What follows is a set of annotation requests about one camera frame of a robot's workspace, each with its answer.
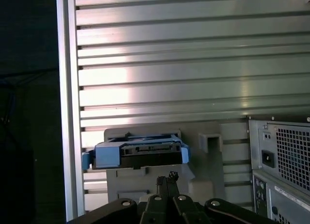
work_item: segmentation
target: vertical metal frame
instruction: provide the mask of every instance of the vertical metal frame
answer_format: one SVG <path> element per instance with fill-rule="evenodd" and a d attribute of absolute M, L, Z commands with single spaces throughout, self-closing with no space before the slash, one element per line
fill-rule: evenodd
<path fill-rule="evenodd" d="M 75 0 L 57 0 L 62 147 L 67 221 L 84 214 Z"/>

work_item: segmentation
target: metal rack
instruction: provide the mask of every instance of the metal rack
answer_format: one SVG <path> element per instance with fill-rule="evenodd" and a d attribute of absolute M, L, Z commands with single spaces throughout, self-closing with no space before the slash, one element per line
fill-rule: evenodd
<path fill-rule="evenodd" d="M 57 0 L 57 8 L 67 220 L 107 196 L 86 196 L 93 180 L 106 190 L 106 177 L 83 172 L 81 153 L 108 128 L 236 127 L 250 114 L 309 110 L 305 0 Z"/>

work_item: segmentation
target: metal wall panel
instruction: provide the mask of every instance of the metal wall panel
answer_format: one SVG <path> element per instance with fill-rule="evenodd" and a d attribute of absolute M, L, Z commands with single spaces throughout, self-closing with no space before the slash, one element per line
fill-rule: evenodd
<path fill-rule="evenodd" d="M 81 149 L 102 141 L 107 128 L 310 108 L 306 0 L 68 2 L 71 18 L 64 21 L 69 25 L 66 50 L 71 64 L 62 59 L 61 72 L 67 73 L 66 86 L 74 102 L 69 103 L 72 114 L 66 114 L 66 102 L 62 110 L 74 127 L 63 134 L 71 136 L 65 138 L 70 144 L 64 143 L 64 151 L 67 147 L 74 152 L 66 163 L 75 163 L 75 168 L 68 168 L 65 176 L 75 181 L 78 200 L 84 197 L 78 172 Z M 225 125 L 222 133 L 233 136 L 226 129 L 235 129 Z M 250 207 L 250 185 L 244 181 L 249 164 L 247 127 L 235 127 L 243 135 L 224 140 L 224 168 L 243 174 L 226 176 L 227 197 Z M 226 153 L 237 150 L 242 151 L 240 156 Z M 234 197 L 246 189 L 249 196 Z M 78 215 L 84 212 L 81 204 L 75 208 Z"/>

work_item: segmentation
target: ventilation grille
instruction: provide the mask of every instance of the ventilation grille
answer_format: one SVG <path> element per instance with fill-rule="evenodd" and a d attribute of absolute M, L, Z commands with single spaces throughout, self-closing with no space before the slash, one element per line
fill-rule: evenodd
<path fill-rule="evenodd" d="M 281 214 L 279 214 L 279 223 L 282 223 L 282 224 L 292 224 L 286 218 L 284 218 Z"/>
<path fill-rule="evenodd" d="M 276 137 L 280 176 L 310 191 L 310 133 L 279 128 Z"/>

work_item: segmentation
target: dark background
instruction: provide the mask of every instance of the dark background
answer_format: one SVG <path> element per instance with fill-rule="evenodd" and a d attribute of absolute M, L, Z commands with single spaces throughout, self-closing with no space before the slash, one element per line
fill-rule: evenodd
<path fill-rule="evenodd" d="M 16 216 L 22 216 L 22 210 L 31 213 L 35 206 L 32 223 L 64 223 L 56 0 L 1 0 L 1 8 L 0 118 L 9 97 L 14 97 L 7 128 L 20 145 L 17 151 L 0 126 L 2 152 L 10 154 L 2 160 L 2 170 L 7 171 L 4 191 L 7 199 L 15 200 Z M 49 72 L 5 78 L 46 69 Z"/>

